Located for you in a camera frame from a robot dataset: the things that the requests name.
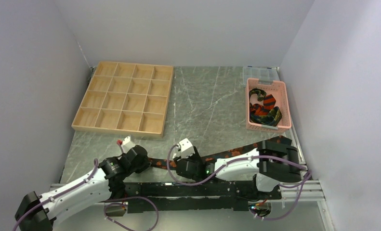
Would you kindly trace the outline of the wooden compartment tray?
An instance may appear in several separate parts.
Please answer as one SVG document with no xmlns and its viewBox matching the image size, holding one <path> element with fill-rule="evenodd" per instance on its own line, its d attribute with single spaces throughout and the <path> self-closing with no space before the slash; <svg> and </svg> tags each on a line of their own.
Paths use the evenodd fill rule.
<svg viewBox="0 0 381 231">
<path fill-rule="evenodd" d="M 163 136 L 173 66 L 101 61 L 72 128 L 140 137 Z"/>
</svg>

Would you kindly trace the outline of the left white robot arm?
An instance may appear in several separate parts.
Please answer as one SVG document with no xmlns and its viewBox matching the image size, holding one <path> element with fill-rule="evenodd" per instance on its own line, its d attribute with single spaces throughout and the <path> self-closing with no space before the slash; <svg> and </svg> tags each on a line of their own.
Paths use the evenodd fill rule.
<svg viewBox="0 0 381 231">
<path fill-rule="evenodd" d="M 94 168 L 71 183 L 41 195 L 28 193 L 15 214 L 13 230 L 51 231 L 93 204 L 107 200 L 118 202 L 126 196 L 124 180 L 148 167 L 147 151 L 140 145 L 102 162 L 95 159 Z"/>
</svg>

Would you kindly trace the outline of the clear plastic organizer box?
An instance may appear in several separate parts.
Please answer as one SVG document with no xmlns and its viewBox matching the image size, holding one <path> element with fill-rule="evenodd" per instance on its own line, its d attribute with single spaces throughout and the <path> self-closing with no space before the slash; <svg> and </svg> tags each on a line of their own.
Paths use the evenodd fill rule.
<svg viewBox="0 0 381 231">
<path fill-rule="evenodd" d="M 243 84 L 247 84 L 249 78 L 261 79 L 264 81 L 279 81 L 276 67 L 254 67 L 244 66 L 242 69 Z"/>
</svg>

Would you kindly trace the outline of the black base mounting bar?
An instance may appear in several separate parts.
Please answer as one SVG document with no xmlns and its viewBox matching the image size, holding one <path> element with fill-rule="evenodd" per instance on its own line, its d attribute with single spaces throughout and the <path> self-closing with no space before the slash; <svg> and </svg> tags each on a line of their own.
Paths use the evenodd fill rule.
<svg viewBox="0 0 381 231">
<path fill-rule="evenodd" d="M 280 200 L 280 187 L 260 192 L 251 180 L 213 181 L 198 186 L 175 182 L 127 182 L 125 188 L 105 202 L 127 202 L 128 213 L 153 211 L 187 211 L 232 209 L 247 211 L 261 200 Z"/>
</svg>

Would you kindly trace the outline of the aluminium frame rail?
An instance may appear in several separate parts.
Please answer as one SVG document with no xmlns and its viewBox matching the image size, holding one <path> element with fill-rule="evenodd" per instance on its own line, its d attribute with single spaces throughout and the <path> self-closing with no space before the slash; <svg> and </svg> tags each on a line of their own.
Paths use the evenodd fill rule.
<svg viewBox="0 0 381 231">
<path fill-rule="evenodd" d="M 323 201 L 324 196 L 320 184 L 310 180 L 303 186 L 298 187 L 280 187 L 282 198 L 280 200 L 272 200 L 268 202 L 293 202 L 296 197 L 302 202 Z"/>
</svg>

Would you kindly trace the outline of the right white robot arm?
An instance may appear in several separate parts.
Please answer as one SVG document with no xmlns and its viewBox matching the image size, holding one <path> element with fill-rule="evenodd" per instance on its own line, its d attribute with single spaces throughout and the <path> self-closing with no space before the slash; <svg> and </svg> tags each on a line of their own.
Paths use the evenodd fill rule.
<svg viewBox="0 0 381 231">
<path fill-rule="evenodd" d="M 195 146 L 184 139 L 173 145 L 167 160 L 174 160 L 178 176 L 194 180 L 188 186 L 197 186 L 211 180 L 231 181 L 243 174 L 253 174 L 251 193 L 264 199 L 280 183 L 298 183 L 306 167 L 299 163 L 297 148 L 272 141 L 261 141 L 252 150 L 229 158 L 204 162 Z"/>
</svg>

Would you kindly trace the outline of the black tie orange flowers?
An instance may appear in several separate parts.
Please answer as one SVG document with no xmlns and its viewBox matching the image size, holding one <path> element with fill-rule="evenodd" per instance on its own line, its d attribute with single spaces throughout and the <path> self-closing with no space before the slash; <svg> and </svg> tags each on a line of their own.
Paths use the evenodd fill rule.
<svg viewBox="0 0 381 231">
<path fill-rule="evenodd" d="M 285 145 L 291 145 L 292 144 L 292 139 L 289 139 L 289 138 L 282 136 L 282 135 L 275 136 L 273 138 L 267 139 L 266 141 L 285 144 Z M 245 154 L 245 153 L 247 153 L 247 152 L 249 152 L 249 151 L 251 151 L 257 147 L 258 147 L 258 142 L 255 142 L 255 143 L 245 145 L 242 147 L 238 147 L 235 149 L 230 149 L 227 151 L 222 151 L 222 152 L 210 154 L 207 156 L 202 156 L 201 159 L 202 159 L 203 163 L 205 163 L 205 162 L 213 163 L 216 159 L 239 156 L 239 155 Z M 151 158 L 151 157 L 149 157 L 148 159 L 150 161 L 151 167 L 167 169 L 167 166 L 168 166 L 167 165 L 167 159 Z"/>
</svg>

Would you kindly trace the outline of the pink perforated plastic basket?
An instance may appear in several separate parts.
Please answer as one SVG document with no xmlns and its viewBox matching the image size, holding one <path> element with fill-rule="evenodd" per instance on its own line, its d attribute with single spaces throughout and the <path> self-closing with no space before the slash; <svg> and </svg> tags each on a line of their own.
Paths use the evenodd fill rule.
<svg viewBox="0 0 381 231">
<path fill-rule="evenodd" d="M 284 82 L 248 78 L 245 92 L 246 129 L 283 133 L 291 128 Z"/>
</svg>

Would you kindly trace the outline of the red striped tie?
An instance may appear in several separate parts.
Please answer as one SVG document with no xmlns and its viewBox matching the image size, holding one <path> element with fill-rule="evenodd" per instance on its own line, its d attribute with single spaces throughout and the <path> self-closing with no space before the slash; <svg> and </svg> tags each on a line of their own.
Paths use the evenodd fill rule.
<svg viewBox="0 0 381 231">
<path fill-rule="evenodd" d="M 272 94 L 265 96 L 263 103 L 250 103 L 250 121 L 257 124 L 271 125 L 275 121 L 276 99 Z"/>
</svg>

